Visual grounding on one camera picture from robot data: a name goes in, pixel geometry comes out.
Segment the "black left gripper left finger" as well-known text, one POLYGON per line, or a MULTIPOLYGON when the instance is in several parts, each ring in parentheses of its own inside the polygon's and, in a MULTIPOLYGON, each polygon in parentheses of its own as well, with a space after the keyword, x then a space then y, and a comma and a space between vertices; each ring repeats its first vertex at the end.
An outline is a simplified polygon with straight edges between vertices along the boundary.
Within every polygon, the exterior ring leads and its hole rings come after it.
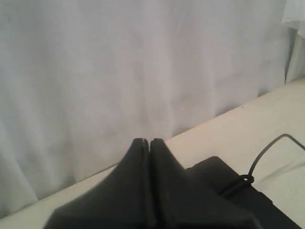
POLYGON ((153 203, 149 147, 132 141, 117 167, 100 183, 53 211, 46 229, 151 229, 153 203))

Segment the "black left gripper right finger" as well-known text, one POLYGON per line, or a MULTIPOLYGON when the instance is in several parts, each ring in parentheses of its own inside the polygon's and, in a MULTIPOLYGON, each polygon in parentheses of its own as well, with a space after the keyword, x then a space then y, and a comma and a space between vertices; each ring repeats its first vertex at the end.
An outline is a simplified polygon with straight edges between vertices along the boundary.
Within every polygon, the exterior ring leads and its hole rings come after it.
POLYGON ((150 144, 150 176, 158 229, 260 229, 255 216, 192 180, 159 138, 150 144))

